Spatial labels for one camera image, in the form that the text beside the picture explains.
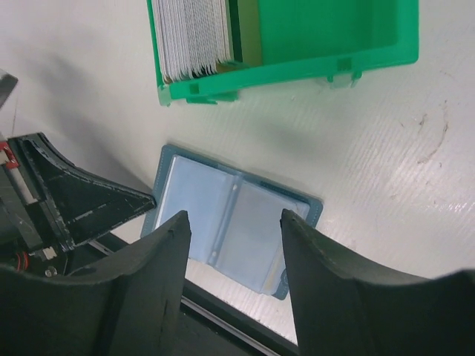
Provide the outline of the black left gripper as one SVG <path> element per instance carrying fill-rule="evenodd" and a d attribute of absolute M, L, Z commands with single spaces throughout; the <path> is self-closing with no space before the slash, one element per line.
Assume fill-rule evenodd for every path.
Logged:
<path fill-rule="evenodd" d="M 43 133 L 1 138 L 1 264 L 40 277 L 102 259 L 97 239 L 152 208 L 152 195 L 74 165 Z"/>

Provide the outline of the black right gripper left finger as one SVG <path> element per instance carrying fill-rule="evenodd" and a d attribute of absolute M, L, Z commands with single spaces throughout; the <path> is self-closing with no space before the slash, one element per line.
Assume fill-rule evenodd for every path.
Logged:
<path fill-rule="evenodd" d="M 148 236 L 51 278 L 1 267 L 3 355 L 169 355 L 191 230 L 180 211 Z"/>

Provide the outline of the blue leather card holder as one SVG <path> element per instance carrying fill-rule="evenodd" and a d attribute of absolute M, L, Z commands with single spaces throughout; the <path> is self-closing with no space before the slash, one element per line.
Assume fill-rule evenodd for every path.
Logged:
<path fill-rule="evenodd" d="M 316 227 L 320 199 L 176 145 L 164 145 L 152 188 L 157 206 L 146 236 L 179 211 L 191 229 L 189 259 L 278 300 L 289 293 L 280 218 L 294 211 Z"/>

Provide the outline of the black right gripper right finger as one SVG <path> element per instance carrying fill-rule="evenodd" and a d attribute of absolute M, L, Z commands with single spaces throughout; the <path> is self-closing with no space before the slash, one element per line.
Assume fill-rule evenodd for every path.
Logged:
<path fill-rule="evenodd" d="M 425 279 L 388 268 L 283 210 L 302 355 L 472 355 L 474 272 Z"/>

